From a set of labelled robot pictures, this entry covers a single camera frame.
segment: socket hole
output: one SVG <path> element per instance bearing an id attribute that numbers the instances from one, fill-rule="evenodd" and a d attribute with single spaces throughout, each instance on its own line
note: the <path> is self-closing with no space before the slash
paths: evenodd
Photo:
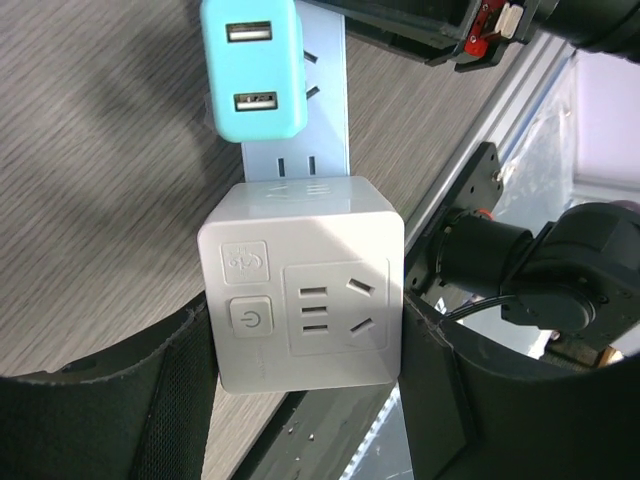
<path id="1" fill-rule="evenodd" d="M 327 307 L 302 307 L 303 317 L 317 317 L 318 315 L 327 315 Z"/>
<path id="2" fill-rule="evenodd" d="M 307 325 L 302 327 L 302 334 L 308 333 L 329 333 L 329 325 Z"/>
<path id="3" fill-rule="evenodd" d="M 349 283 L 347 283 L 347 287 L 350 288 L 351 290 L 355 290 L 358 293 L 366 295 L 367 297 L 370 297 L 373 291 L 375 290 L 372 286 L 367 285 L 366 283 L 361 282 L 360 280 L 356 280 L 355 278 L 352 278 L 351 280 L 349 280 Z"/>
<path id="4" fill-rule="evenodd" d="M 318 295 L 326 295 L 327 287 L 315 287 L 315 288 L 301 288 L 300 296 L 301 297 L 309 297 L 309 296 L 318 296 Z"/>
<path id="5" fill-rule="evenodd" d="M 320 88 L 318 88 L 317 85 L 315 87 L 311 87 L 309 90 L 307 90 L 307 100 L 318 93 L 320 93 Z"/>
<path id="6" fill-rule="evenodd" d="M 307 62 L 311 62 L 311 63 L 317 63 L 318 62 L 318 57 L 316 57 L 313 53 L 309 53 L 306 50 L 304 51 L 304 59 Z"/>
<path id="7" fill-rule="evenodd" d="M 354 335 L 354 336 L 359 335 L 365 330 L 369 330 L 374 325 L 375 324 L 373 323 L 373 320 L 371 320 L 370 318 L 367 318 L 364 322 L 359 323 L 358 325 L 356 325 L 351 329 L 351 335 Z"/>

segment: cable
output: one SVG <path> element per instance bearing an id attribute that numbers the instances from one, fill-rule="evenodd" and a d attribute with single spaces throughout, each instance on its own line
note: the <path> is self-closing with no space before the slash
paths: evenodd
<path id="1" fill-rule="evenodd" d="M 504 305 L 505 303 L 515 300 L 516 298 L 517 297 L 515 295 L 499 295 L 497 297 L 485 298 L 484 300 L 472 303 L 471 305 L 456 308 L 451 313 L 445 315 L 445 320 L 457 322 L 458 320 L 462 320 L 463 318 L 466 318 L 469 315 L 473 315 L 474 313 Z"/>

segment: metal bracket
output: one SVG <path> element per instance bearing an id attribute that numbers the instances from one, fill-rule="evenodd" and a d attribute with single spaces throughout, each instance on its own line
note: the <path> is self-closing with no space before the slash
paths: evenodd
<path id="1" fill-rule="evenodd" d="M 500 176 L 498 151 L 493 143 L 483 142 L 452 185 L 422 235 L 409 251 L 405 261 L 405 285 L 424 300 L 435 305 L 442 298 L 445 285 L 430 265 L 429 253 L 444 231 L 447 222 L 461 212 L 490 215 L 502 196 L 504 184 Z"/>

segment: power strip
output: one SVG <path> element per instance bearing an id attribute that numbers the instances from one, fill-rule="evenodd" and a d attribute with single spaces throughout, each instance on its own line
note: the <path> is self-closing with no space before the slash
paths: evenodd
<path id="1" fill-rule="evenodd" d="M 344 16 L 303 1 L 308 122 L 287 140 L 242 144 L 247 182 L 350 174 Z"/>
<path id="2" fill-rule="evenodd" d="M 396 381 L 404 222 L 366 179 L 238 184 L 198 248 L 225 390 Z"/>

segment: wood grain table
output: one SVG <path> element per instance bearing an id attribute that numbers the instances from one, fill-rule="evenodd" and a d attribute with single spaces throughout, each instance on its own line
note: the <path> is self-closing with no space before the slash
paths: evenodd
<path id="1" fill-rule="evenodd" d="M 351 155 L 406 218 L 515 55 L 467 75 L 348 41 Z M 202 123 L 193 0 L 0 2 L 0 374 L 55 370 L 203 289 L 196 232 L 242 180 Z M 216 398 L 225 479 L 280 395 Z"/>

